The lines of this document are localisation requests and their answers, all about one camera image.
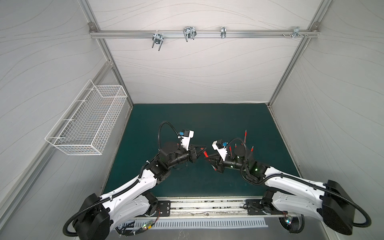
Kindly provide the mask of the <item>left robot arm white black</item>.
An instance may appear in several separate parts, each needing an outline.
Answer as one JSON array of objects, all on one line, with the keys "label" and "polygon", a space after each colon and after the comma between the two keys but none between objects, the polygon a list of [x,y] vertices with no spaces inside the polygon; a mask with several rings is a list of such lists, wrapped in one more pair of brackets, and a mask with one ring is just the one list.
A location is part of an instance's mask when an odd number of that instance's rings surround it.
[{"label": "left robot arm white black", "polygon": [[89,195],[79,211],[64,223],[63,234],[80,240],[105,240],[120,224],[134,217],[152,215],[158,199],[150,190],[163,182],[173,167],[196,162],[205,150],[205,146],[184,148],[175,142],[166,143],[132,180],[101,196]]}]

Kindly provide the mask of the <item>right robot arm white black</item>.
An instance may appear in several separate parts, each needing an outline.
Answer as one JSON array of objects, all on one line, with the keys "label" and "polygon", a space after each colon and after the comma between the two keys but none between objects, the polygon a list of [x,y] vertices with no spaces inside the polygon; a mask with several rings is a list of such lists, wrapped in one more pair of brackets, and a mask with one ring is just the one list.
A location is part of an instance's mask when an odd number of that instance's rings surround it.
[{"label": "right robot arm white black", "polygon": [[367,228],[372,224],[368,213],[357,205],[341,185],[302,179],[255,161],[251,150],[213,145],[216,154],[205,153],[206,160],[218,173],[225,169],[238,170],[242,178],[254,186],[265,185],[268,190],[259,203],[254,205],[265,214],[294,213],[322,221],[330,229],[350,236],[354,228]]}]

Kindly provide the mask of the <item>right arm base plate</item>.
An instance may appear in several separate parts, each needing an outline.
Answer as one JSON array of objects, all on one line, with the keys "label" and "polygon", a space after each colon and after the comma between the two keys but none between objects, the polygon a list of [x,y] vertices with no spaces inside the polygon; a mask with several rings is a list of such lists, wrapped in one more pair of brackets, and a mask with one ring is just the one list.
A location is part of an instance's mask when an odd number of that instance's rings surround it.
[{"label": "right arm base plate", "polygon": [[243,209],[251,216],[281,214],[281,212],[272,205],[271,201],[264,199],[248,199],[243,205]]}]

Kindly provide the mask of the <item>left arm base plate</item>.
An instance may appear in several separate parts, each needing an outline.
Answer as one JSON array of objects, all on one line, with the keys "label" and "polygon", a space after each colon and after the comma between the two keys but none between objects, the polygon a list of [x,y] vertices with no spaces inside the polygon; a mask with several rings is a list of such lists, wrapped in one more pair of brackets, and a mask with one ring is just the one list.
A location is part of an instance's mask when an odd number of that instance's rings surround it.
[{"label": "left arm base plate", "polygon": [[144,216],[146,217],[169,217],[171,211],[171,201],[158,201],[151,203]]}]

